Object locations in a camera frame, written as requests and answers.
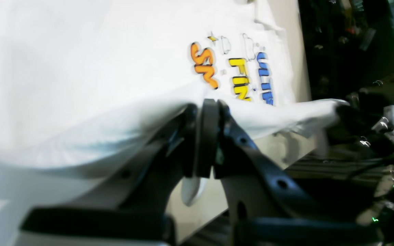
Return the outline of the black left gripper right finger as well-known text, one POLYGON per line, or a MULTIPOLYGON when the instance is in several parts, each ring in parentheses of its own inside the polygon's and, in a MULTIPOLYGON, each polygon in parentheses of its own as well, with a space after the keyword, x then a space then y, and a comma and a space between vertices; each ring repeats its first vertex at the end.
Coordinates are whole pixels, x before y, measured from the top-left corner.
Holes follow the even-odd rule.
POLYGON ((197 176, 214 173, 231 212, 235 246, 369 245, 382 241, 374 225, 338 218, 265 156, 222 100, 205 99, 201 111, 197 176))

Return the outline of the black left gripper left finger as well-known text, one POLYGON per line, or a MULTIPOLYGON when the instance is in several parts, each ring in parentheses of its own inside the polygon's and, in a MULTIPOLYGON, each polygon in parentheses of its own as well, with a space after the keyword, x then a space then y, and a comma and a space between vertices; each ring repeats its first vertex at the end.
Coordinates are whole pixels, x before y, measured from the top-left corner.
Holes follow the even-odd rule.
POLYGON ((22 246, 175 246, 170 195, 194 169, 197 106, 188 104, 129 161, 91 191, 34 208, 22 246))

